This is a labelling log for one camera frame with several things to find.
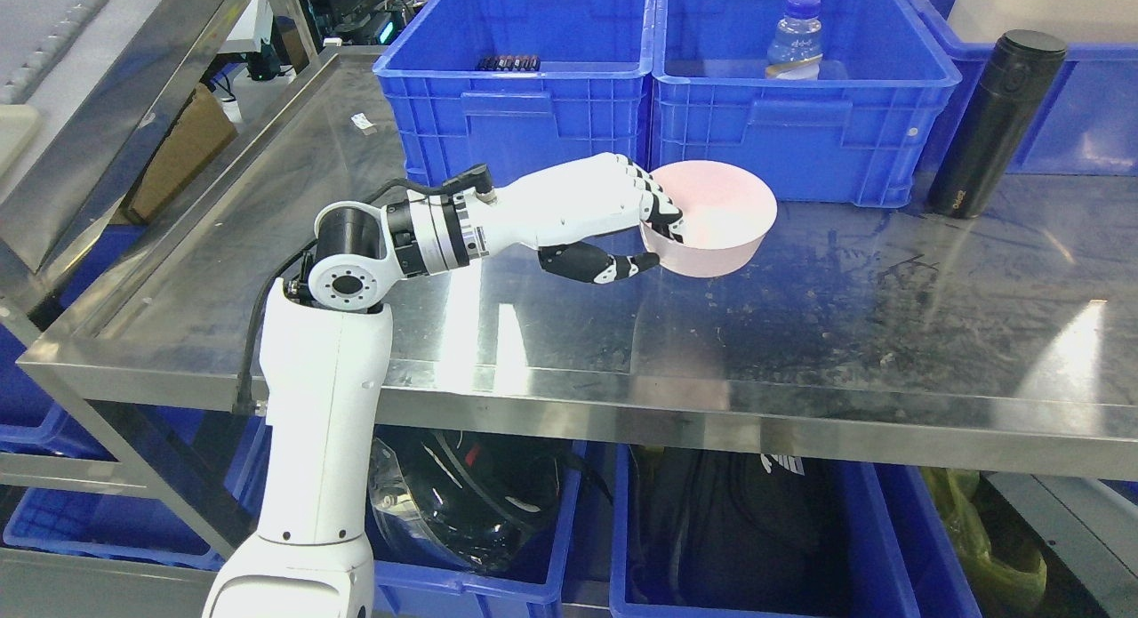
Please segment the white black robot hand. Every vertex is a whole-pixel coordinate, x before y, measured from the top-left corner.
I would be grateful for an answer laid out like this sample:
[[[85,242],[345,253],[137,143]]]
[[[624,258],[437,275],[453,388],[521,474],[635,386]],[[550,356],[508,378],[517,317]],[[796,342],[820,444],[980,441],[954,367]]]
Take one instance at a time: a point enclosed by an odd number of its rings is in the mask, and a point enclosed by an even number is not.
[[[609,253],[587,238],[646,225],[684,242],[685,216],[662,186],[629,157],[601,153],[517,178],[486,201],[457,193],[484,256],[523,245],[556,277],[587,285],[626,280],[659,265],[657,253]]]

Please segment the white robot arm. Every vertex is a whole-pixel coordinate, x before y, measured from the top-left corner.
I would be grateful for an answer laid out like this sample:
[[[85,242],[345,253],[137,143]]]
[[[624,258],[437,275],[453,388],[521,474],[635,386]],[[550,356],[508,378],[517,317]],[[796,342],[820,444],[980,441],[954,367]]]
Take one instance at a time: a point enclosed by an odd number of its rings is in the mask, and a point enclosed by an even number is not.
[[[483,165],[415,199],[377,207],[333,201],[297,253],[300,277],[269,278],[251,329],[269,386],[267,488],[251,536],[228,558],[204,617],[366,617],[373,550],[365,534],[366,470],[388,371],[391,287],[486,256],[468,212],[494,201]]]

